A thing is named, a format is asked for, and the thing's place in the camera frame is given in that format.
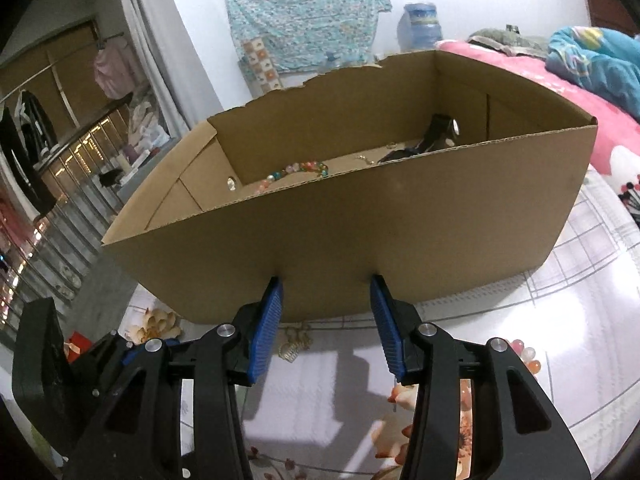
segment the beaded bracelet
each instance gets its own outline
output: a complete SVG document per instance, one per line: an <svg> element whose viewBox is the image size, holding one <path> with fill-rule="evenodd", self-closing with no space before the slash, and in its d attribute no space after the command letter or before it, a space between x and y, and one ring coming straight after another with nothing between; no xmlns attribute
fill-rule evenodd
<svg viewBox="0 0 640 480"><path fill-rule="evenodd" d="M265 189L267 189L273 182L276 180L280 180L284 176L287 176L291 173L316 173L318 176L328 176L329 168L324 162L296 162L295 164L289 164L286 168L280 171L275 171L271 173L267 178L261 181L260 186L258 186L258 193L262 193Z"/></svg>

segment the cardboard box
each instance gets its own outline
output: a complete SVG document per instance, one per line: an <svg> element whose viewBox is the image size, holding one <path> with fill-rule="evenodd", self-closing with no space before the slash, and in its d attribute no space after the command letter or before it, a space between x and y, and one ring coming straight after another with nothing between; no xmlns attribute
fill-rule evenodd
<svg viewBox="0 0 640 480"><path fill-rule="evenodd" d="M463 146L369 166L434 113ZM369 310L378 272L421 301L544 262L574 204L596 121L555 92L447 52L392 56L269 94L196 126L132 196L104 249L200 323L232 319L269 278L283 320ZM268 174L323 161L256 195ZM227 179L236 181L231 191Z"/></svg>

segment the pink bead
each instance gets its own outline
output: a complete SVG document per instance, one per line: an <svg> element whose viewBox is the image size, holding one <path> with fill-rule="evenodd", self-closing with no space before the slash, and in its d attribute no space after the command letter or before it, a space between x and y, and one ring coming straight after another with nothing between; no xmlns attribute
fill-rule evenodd
<svg viewBox="0 0 640 480"><path fill-rule="evenodd" d="M520 339L514 339L511 343L511 348L513 348L513 351L516 352L516 354L520 355L524 350L524 343Z"/></svg>

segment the hanging cloth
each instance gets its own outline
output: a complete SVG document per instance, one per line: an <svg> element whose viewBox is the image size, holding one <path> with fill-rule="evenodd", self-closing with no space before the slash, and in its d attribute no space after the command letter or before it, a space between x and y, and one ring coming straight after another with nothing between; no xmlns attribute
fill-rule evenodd
<svg viewBox="0 0 640 480"><path fill-rule="evenodd" d="M31 165L40 162L57 145L58 139L38 98L28 90L22 90L18 94L15 118L20 124L20 140Z"/></svg>
<svg viewBox="0 0 640 480"><path fill-rule="evenodd" d="M4 108L0 113L0 150L20 190L40 216L45 216L55 206L56 199L33 169L11 114L5 113Z"/></svg>
<svg viewBox="0 0 640 480"><path fill-rule="evenodd" d="M367 62L378 13L391 10L391 0L225 1L238 57L244 43L260 37L280 73L316 70L327 52Z"/></svg>
<svg viewBox="0 0 640 480"><path fill-rule="evenodd" d="M109 99L123 98L146 81L145 73L125 38L113 38L98 51L94 78Z"/></svg>

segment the blue gripper pad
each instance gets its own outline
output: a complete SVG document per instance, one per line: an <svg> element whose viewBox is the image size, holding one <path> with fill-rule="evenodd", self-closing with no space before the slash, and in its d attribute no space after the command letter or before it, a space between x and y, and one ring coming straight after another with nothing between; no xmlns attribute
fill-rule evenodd
<svg viewBox="0 0 640 480"><path fill-rule="evenodd" d="M247 377L251 384L255 384L269 367L271 348L282 314L282 298L282 282L274 279L269 284L265 297L262 298L262 317L251 341L247 370Z"/></svg>
<svg viewBox="0 0 640 480"><path fill-rule="evenodd" d="M396 380L401 382L406 374L406 366L402 359L400 333L387 304L388 300L393 300L385 297L376 276L371 280L369 291L371 310L373 311L373 317L376 319L382 349L385 351L386 365L389 367L389 371L396 376Z"/></svg>

